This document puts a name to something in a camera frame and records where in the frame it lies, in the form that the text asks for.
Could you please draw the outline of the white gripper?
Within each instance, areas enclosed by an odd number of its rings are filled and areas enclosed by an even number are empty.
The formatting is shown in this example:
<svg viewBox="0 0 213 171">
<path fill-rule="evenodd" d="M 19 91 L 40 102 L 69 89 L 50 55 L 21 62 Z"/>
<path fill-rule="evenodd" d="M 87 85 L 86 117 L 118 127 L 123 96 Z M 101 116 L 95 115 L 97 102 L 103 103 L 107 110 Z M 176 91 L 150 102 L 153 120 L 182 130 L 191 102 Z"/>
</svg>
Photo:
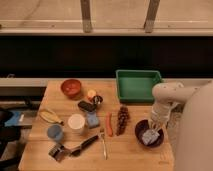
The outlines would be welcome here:
<svg viewBox="0 0 213 171">
<path fill-rule="evenodd" d="M 164 133 L 164 125 L 169 121 L 172 107 L 170 105 L 155 102 L 152 106 L 149 120 L 149 129 L 157 129 L 159 134 Z"/>
</svg>

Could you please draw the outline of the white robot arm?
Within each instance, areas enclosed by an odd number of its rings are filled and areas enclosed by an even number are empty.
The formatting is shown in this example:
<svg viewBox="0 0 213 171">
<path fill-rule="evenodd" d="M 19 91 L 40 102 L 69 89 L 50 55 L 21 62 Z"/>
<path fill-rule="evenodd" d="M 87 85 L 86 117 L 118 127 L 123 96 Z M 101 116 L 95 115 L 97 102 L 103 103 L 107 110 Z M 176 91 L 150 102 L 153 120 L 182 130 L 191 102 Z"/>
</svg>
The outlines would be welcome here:
<svg viewBox="0 0 213 171">
<path fill-rule="evenodd" d="M 174 171 L 213 171 L 213 80 L 203 86 L 159 83 L 152 94 L 150 125 L 157 128 L 169 120 L 174 104 L 184 103 Z"/>
</svg>

